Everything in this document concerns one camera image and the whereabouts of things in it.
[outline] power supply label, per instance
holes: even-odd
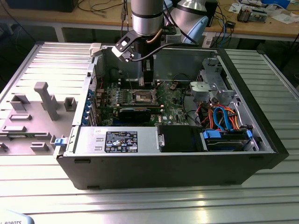
[[[137,132],[107,132],[106,153],[137,153]]]

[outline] desk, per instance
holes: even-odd
[[[234,33],[232,37],[247,38],[247,39],[261,39],[261,40],[276,40],[276,41],[294,41],[296,35],[299,32],[299,23],[284,24],[273,18],[267,18],[266,23],[249,22],[241,23],[237,22],[237,14],[230,13],[224,10],[227,4],[233,3],[234,0],[220,0],[220,7],[228,20],[236,22]],[[113,0],[105,7],[120,4],[121,0]],[[59,42],[65,42],[62,28],[88,28],[88,29],[121,29],[121,8],[117,6],[107,10],[106,17],[93,14],[91,12],[85,12],[79,8],[74,9],[72,13],[52,12],[52,11],[38,11],[38,10],[25,10],[25,9],[10,9],[5,3],[6,8],[15,19],[25,25],[37,25],[37,26],[50,26],[55,29]],[[88,1],[83,2],[80,5],[82,8],[89,9]],[[299,10],[298,6],[290,5],[292,10]],[[0,7],[0,23],[15,23],[9,15]],[[219,35],[222,28],[218,24],[217,20],[214,20],[211,27],[207,27],[204,36],[203,47],[209,47],[211,40],[214,36]]]
[[[299,23],[284,24],[271,17],[268,17],[265,23],[262,22],[238,22],[237,14],[228,12],[229,5],[235,0],[219,0],[220,8],[227,20],[235,22],[235,30],[232,37],[244,39],[274,40],[274,41],[294,41],[299,32]],[[299,10],[299,6],[290,4],[288,9]],[[214,36],[218,36],[217,32],[221,32],[222,28],[216,19],[213,20],[211,27],[206,28],[206,37],[204,41],[205,47],[209,47]]]

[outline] slotted aluminum surface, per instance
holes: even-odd
[[[26,94],[29,101],[41,101],[34,91],[36,82],[47,82],[48,92],[57,101],[66,97],[78,100],[88,66],[92,62],[87,43],[53,43],[36,45],[15,74],[0,103],[0,126],[12,110],[11,99],[15,94]]]
[[[258,63],[267,65],[262,60]],[[285,86],[280,78],[260,80],[245,79],[252,86]],[[252,91],[257,91],[266,112],[283,110],[279,104],[270,104],[269,97],[261,97],[260,89]],[[298,105],[287,102],[284,105],[295,113]],[[299,144],[292,131],[298,131],[298,125],[271,122],[290,156],[272,170],[259,171],[242,186],[78,190],[51,156],[2,156],[0,204],[29,214],[36,224],[297,224]]]

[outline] circuit board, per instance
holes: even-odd
[[[111,83],[101,90],[102,93],[97,91],[99,126],[188,125],[182,108],[182,89],[171,90],[170,86],[171,82],[163,82],[153,90],[125,89]],[[121,123],[119,113],[122,108],[148,109],[150,120],[144,123]]]

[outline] robot end effector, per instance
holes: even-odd
[[[152,82],[154,67],[152,54],[161,48],[161,35],[175,35],[177,33],[176,25],[183,27],[182,33],[185,32],[194,39],[199,39],[208,21],[205,16],[205,1],[180,1],[177,8],[171,12],[171,20],[174,25],[164,26],[163,5],[166,7],[164,0],[131,0],[133,30],[127,32],[116,43],[112,52],[122,61],[141,61],[144,82]],[[190,43],[186,38],[181,38],[181,42]],[[132,44],[134,44],[134,51],[141,54],[141,59],[133,59]]]

